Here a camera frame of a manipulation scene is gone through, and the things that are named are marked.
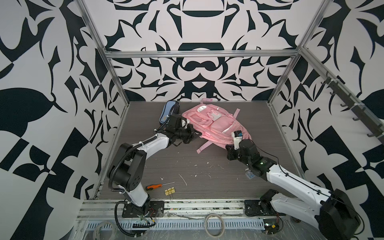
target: pink backpack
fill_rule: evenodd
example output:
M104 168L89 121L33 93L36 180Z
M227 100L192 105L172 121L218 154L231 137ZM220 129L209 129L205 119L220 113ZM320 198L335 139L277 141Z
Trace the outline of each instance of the pink backpack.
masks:
M237 130L243 132L243 139L251 139L245 127L236 120L240 109L237 109L232 115L221 107L203 104L203 101L212 102L213 100L203 98L199 105L182 114L183 117L189 119L194 129L202 133L200 137L208 140L197 150L197 153L212 143L225 149L225 145L233 144L232 132Z

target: orange screwdriver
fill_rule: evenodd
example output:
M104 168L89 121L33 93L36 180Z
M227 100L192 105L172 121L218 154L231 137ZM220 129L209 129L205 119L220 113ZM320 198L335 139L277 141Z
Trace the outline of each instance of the orange screwdriver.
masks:
M167 184L171 184L171 183L175 183L175 182L170 182L170 183L166 183L166 184L155 184L155 185L149 185L149 186L146 186L145 187L145 190L153 190L153 189L156 189L158 187L161 187L163 185L167 185Z

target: vertical metal post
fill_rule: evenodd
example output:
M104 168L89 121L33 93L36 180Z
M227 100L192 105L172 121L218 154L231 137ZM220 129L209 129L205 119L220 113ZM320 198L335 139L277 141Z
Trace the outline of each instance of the vertical metal post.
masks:
M100 36L99 36L97 29L96 29L96 27L92 21L91 15L87 9L87 6L84 3L84 0L74 0L74 1L76 2L77 7L79 8L79 11L80 11L81 16L83 18L83 21L84 21L85 25L87 26L87 28L89 29L89 33L91 34L91 37L96 44L96 47L100 53L101 59L103 60L105 66L107 67L107 70L109 71L109 73L112 76L113 83L117 87L118 92L119 92L120 96L123 98L125 105L128 106L129 105L128 97L125 94L125 91L121 85L120 79L117 76L115 69L113 68L113 66L111 64L110 59L108 59L107 56L105 55L103 42L100 39Z
M305 47L307 43L310 41L310 39L313 36L313 33L317 29L317 27L320 25L321 21L324 18L324 14L328 9L328 6L330 3L333 2L333 0L323 0L320 4L320 7L317 9L315 16L313 17L311 24L308 26L306 32L304 33L303 38L301 39L299 45L297 46L296 50L299 51L301 47ZM277 82L277 85L275 89L273 90L270 98L268 99L268 103L273 104L273 101L276 99L276 97L279 95L279 92L283 85L285 84L286 80L288 79L289 74L295 67L296 63L298 62L300 58L300 53L298 53L295 57L291 58L291 61L288 63L287 67L285 68L283 75L280 77L280 80Z

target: screwdriver handle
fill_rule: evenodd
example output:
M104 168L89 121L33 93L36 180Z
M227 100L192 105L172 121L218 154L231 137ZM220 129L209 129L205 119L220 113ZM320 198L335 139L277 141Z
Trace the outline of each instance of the screwdriver handle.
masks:
M156 189L158 187L161 187L162 185L161 184L155 184L155 185L149 185L149 186L146 186L145 187L145 190L153 190L153 189Z

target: robotic arm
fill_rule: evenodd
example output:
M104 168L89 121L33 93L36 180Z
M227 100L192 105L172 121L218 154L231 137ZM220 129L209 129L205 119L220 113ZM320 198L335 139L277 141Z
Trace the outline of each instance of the robotic arm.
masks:
M176 139L188 144L201 135L179 114L172 114L165 129L155 132L155 136L144 142L133 146L123 144L115 156L120 161L109 173L109 189L123 194L131 203L133 213L141 218L148 213L151 199L140 183L145 160L157 151L171 144L175 145ZM247 165L256 176L288 190L302 200L291 199L270 189L260 198L261 209L285 213L307 222L319 229L327 239L351 239L361 221L343 191L336 189L331 192L305 181L272 159L261 156L252 140L242 140L240 131L232 135L234 145L226 147L228 160L237 159ZM113 188L113 182L119 188Z

